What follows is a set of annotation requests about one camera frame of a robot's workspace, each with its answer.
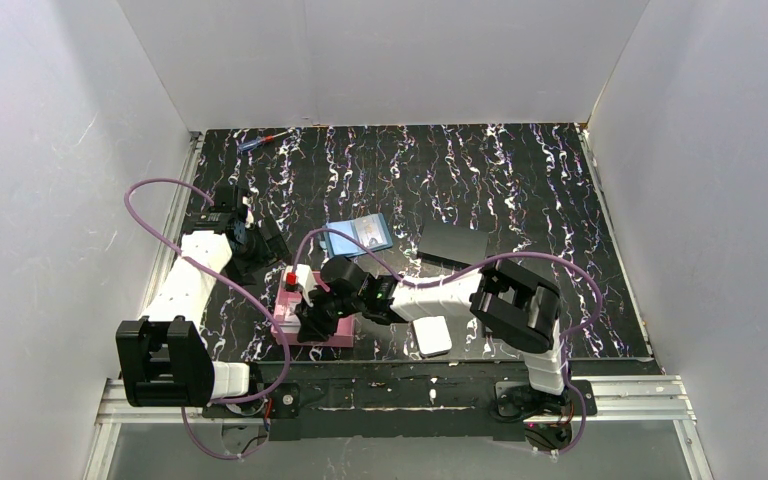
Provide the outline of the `blue leather card holder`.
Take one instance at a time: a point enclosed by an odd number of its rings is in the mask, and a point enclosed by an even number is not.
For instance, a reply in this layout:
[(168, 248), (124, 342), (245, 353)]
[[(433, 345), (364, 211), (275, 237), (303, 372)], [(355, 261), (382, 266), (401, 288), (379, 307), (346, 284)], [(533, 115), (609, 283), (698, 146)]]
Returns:
[(382, 213), (329, 222), (325, 224), (325, 228), (330, 229), (330, 232), (324, 234), (322, 241), (328, 257), (352, 258), (364, 255), (365, 251), (358, 244), (373, 252), (389, 249), (394, 244)]

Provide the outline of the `silver VIP credit card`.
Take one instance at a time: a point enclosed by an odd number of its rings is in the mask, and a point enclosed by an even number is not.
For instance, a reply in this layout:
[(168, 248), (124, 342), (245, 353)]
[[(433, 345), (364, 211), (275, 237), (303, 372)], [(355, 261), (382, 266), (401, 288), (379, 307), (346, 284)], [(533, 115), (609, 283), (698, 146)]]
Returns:
[(378, 215), (368, 215), (353, 221), (358, 241), (370, 250), (385, 248), (389, 241)]

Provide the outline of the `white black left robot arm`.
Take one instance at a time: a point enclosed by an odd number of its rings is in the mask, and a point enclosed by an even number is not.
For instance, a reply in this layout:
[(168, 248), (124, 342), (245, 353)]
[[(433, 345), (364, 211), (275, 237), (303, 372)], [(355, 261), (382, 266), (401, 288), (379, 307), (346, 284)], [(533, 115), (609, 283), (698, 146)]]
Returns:
[(263, 398), (258, 373), (246, 363), (215, 361), (199, 334), (217, 283), (243, 292), (257, 271), (290, 259), (275, 220), (256, 220), (251, 191), (220, 186), (205, 211), (185, 223), (176, 259), (156, 296), (115, 336), (126, 398), (134, 407), (204, 407)]

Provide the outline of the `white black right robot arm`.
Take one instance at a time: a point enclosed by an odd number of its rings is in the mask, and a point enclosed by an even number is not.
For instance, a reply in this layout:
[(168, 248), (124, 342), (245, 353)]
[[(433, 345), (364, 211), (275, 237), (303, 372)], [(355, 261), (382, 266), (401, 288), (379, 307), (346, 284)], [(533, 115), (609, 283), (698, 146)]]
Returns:
[(290, 266), (285, 290), (301, 296), (294, 308), (302, 343), (323, 343), (341, 319), (360, 315), (380, 325), (475, 319), (491, 336), (521, 351), (528, 387), (521, 417), (544, 412), (571, 414), (568, 370), (559, 325), (561, 292), (556, 284), (514, 262), (490, 257), (449, 276), (375, 276), (345, 256), (326, 262), (320, 273)]

